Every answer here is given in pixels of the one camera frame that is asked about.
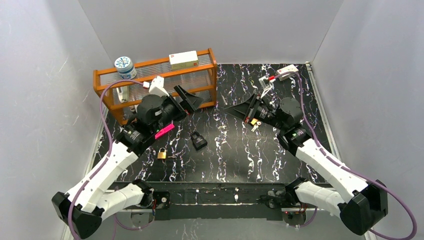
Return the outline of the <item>long shackle brass padlock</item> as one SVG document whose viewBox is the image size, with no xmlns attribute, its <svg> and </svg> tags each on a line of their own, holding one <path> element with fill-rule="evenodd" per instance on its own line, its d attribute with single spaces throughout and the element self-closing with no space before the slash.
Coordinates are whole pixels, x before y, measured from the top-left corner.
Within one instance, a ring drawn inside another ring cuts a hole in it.
<svg viewBox="0 0 424 240">
<path fill-rule="evenodd" d="M 258 122 L 258 120 L 257 120 L 256 118 L 253 118 L 253 119 L 250 121 L 250 124 L 251 124 L 252 126 L 254 126 L 257 122 Z"/>
</svg>

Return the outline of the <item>silver key bunch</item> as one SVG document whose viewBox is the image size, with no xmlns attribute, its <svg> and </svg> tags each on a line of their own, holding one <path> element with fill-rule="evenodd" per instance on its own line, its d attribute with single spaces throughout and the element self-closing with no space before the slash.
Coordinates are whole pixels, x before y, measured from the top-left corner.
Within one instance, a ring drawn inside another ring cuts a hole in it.
<svg viewBox="0 0 424 240">
<path fill-rule="evenodd" d="M 253 125 L 253 127 L 252 127 L 251 131 L 252 131 L 252 132 L 255 132 L 255 131 L 259 128 L 259 126 L 261 126 L 261 125 L 262 125 L 262 122 L 261 122 L 261 121 L 256 121 L 256 122 L 254 123 L 254 125 Z"/>
</svg>

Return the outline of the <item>black padlock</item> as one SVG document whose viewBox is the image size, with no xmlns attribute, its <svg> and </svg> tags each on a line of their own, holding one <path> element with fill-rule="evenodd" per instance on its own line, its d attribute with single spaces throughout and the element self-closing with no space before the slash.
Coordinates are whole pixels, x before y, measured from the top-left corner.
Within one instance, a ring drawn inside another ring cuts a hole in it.
<svg viewBox="0 0 424 240">
<path fill-rule="evenodd" d="M 197 131 L 193 131 L 190 135 L 190 138 L 196 151 L 199 151 L 208 145 L 206 139 Z"/>
</svg>

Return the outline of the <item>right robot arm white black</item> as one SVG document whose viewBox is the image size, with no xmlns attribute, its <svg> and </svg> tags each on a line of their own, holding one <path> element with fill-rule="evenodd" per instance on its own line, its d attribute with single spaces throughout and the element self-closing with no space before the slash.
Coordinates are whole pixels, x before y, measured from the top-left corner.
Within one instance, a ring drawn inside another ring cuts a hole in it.
<svg viewBox="0 0 424 240">
<path fill-rule="evenodd" d="M 259 95 L 233 106 L 225 112 L 244 122 L 256 119 L 279 129 L 279 144 L 293 156 L 316 170 L 332 187 L 318 186 L 299 177 L 267 198 L 275 205 L 298 203 L 324 209 L 338 216 L 354 234 L 364 235 L 388 214 L 387 193 L 376 184 L 343 169 L 340 161 L 325 148 L 318 146 L 314 137 L 301 124 L 304 113 L 294 98 L 283 98 L 273 109 Z"/>
</svg>

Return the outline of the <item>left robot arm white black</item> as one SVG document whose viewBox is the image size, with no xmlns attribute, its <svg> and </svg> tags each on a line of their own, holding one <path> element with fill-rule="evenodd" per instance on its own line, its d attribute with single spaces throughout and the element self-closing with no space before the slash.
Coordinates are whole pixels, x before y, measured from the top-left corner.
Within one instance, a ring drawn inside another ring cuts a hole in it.
<svg viewBox="0 0 424 240">
<path fill-rule="evenodd" d="M 179 85 L 174 90 L 180 101 L 165 90 L 144 96 L 116 138 L 107 133 L 109 149 L 102 160 L 74 187 L 52 197 L 58 217 L 74 239 L 90 237 L 103 220 L 128 207 L 154 208 L 154 189 L 144 180 L 134 180 L 112 193 L 107 190 L 156 141 L 162 129 L 183 120 L 203 103 L 201 97 Z"/>
</svg>

